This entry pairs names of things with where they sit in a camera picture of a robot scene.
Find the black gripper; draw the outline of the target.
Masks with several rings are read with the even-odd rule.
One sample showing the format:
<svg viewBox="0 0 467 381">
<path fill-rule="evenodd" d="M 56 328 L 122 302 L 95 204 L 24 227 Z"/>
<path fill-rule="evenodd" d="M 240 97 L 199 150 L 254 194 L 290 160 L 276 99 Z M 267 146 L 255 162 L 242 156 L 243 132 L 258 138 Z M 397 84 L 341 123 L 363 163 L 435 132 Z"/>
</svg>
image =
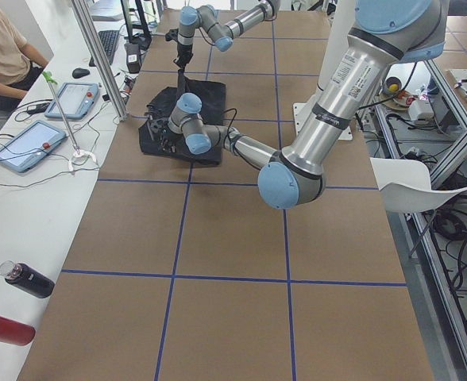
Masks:
<svg viewBox="0 0 467 381">
<path fill-rule="evenodd" d="M 177 57 L 173 60 L 180 71 L 185 72 L 187 65 L 193 57 L 194 37 L 183 36 L 178 29 L 170 29 L 165 34 L 166 41 L 175 41 L 177 43 Z"/>
<path fill-rule="evenodd" d="M 176 153 L 178 134 L 171 131 L 167 117 L 149 117 L 146 127 L 149 133 L 146 153 Z"/>
</svg>

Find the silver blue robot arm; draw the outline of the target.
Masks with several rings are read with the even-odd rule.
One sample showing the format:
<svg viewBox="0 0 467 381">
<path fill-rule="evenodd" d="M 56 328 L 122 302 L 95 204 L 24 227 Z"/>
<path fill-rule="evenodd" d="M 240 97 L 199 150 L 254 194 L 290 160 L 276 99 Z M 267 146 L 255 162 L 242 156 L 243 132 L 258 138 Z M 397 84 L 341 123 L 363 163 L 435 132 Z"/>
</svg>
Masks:
<svg viewBox="0 0 467 381">
<path fill-rule="evenodd" d="M 345 35 L 347 49 L 328 83 L 303 107 L 293 142 L 275 149 L 234 127 L 208 125 L 202 100 L 182 93 L 172 112 L 146 128 L 156 153 L 187 161 L 220 147 L 259 171 L 260 196 L 275 209 L 312 202 L 324 191 L 323 161 L 374 86 L 393 64 L 440 56 L 445 44 L 446 1 L 358 1 Z"/>
<path fill-rule="evenodd" d="M 180 71 L 185 71 L 193 57 L 193 44 L 197 29 L 210 38 L 210 43 L 217 50 L 225 52 L 232 46 L 234 39 L 255 25 L 274 21 L 279 10 L 280 1 L 259 1 L 250 10 L 221 24 L 218 11 L 213 6 L 205 5 L 199 8 L 185 6 L 179 14 L 179 26 L 176 29 L 170 29 L 165 34 L 166 41 L 173 40 L 177 43 L 177 57 L 174 59 L 174 64 Z"/>
</svg>

